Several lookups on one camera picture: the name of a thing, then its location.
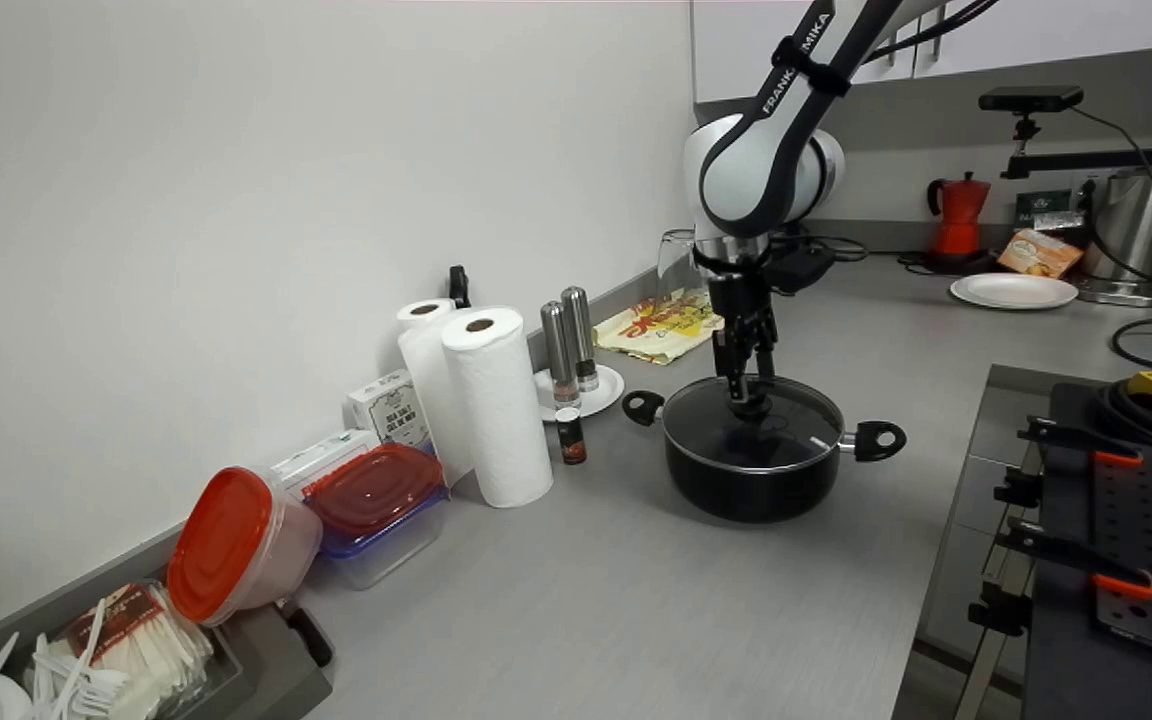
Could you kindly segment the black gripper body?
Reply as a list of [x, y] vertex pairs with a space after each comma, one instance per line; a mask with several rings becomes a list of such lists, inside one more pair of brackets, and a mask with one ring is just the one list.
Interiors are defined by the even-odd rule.
[[741, 235], [703, 231], [691, 244], [691, 260], [696, 260], [701, 275], [710, 279], [710, 296], [712, 296], [716, 316], [725, 319], [720, 349], [725, 354], [768, 349], [778, 341], [774, 285], [763, 275], [768, 240], [763, 235], [741, 240]]

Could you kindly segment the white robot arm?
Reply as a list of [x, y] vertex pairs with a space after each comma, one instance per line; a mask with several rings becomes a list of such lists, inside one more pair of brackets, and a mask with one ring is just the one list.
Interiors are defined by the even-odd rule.
[[850, 95], [861, 65], [883, 55], [883, 38], [940, 0], [803, 0], [797, 26], [768, 52], [768, 78], [728, 115], [701, 123], [685, 143], [690, 205], [720, 252], [696, 252], [712, 273], [716, 378], [748, 400], [778, 378], [778, 316], [762, 275], [774, 230], [802, 222], [837, 169], [824, 154], [824, 115]]

